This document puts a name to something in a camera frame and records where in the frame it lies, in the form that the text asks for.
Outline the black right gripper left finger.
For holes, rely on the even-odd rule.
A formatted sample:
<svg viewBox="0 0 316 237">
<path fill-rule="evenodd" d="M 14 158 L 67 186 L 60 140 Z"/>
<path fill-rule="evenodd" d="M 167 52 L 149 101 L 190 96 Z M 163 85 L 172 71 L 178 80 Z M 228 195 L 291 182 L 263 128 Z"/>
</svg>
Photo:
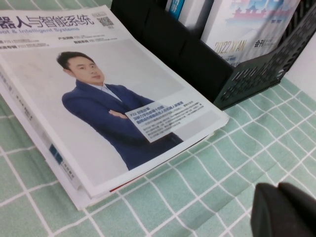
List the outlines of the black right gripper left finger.
<svg viewBox="0 0 316 237">
<path fill-rule="evenodd" d="M 291 204 L 278 188 L 267 183 L 256 185 L 251 213 L 254 237 L 290 235 L 291 217 Z"/>
</svg>

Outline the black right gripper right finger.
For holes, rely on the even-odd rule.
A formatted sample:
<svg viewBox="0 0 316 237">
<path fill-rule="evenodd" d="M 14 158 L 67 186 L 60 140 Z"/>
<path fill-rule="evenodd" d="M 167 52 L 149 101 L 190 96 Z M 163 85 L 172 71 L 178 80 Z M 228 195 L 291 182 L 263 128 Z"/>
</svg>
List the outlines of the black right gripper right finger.
<svg viewBox="0 0 316 237">
<path fill-rule="evenodd" d="M 316 236 L 316 198 L 290 183 L 279 183 L 278 189 L 286 196 L 300 220 Z"/>
</svg>

